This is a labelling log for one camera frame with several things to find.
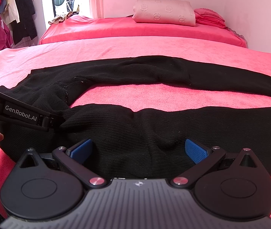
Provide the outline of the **hanging clothes on rack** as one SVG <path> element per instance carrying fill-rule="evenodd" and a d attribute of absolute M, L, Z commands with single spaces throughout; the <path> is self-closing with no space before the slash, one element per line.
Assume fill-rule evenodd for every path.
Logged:
<path fill-rule="evenodd" d="M 0 0 L 0 50 L 36 45 L 35 14 L 32 0 Z"/>

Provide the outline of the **beige cloth on bed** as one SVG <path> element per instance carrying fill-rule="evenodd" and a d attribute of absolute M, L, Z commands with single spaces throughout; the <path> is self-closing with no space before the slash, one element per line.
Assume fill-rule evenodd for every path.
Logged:
<path fill-rule="evenodd" d="M 67 12 L 66 14 L 56 15 L 52 20 L 48 21 L 48 24 L 49 25 L 59 24 L 65 21 L 66 19 L 70 18 L 71 16 L 78 15 L 78 14 L 79 12 L 77 11 L 70 11 L 70 12 Z"/>

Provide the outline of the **pink far bed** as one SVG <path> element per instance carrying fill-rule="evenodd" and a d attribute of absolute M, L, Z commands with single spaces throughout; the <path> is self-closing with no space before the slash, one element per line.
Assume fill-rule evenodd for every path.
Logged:
<path fill-rule="evenodd" d="M 195 27 L 175 24 L 136 23 L 131 17 L 92 19 L 73 15 L 51 25 L 40 38 L 40 44 L 105 37 L 165 36 L 222 42 L 247 48 L 242 36 L 231 30 L 197 24 Z"/>

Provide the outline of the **light pink folded quilt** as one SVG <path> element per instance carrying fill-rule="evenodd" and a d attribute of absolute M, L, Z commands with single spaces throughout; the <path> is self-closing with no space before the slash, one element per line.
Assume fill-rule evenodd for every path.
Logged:
<path fill-rule="evenodd" d="M 196 18 L 189 1 L 137 0 L 132 19 L 136 23 L 161 23 L 195 26 Z"/>

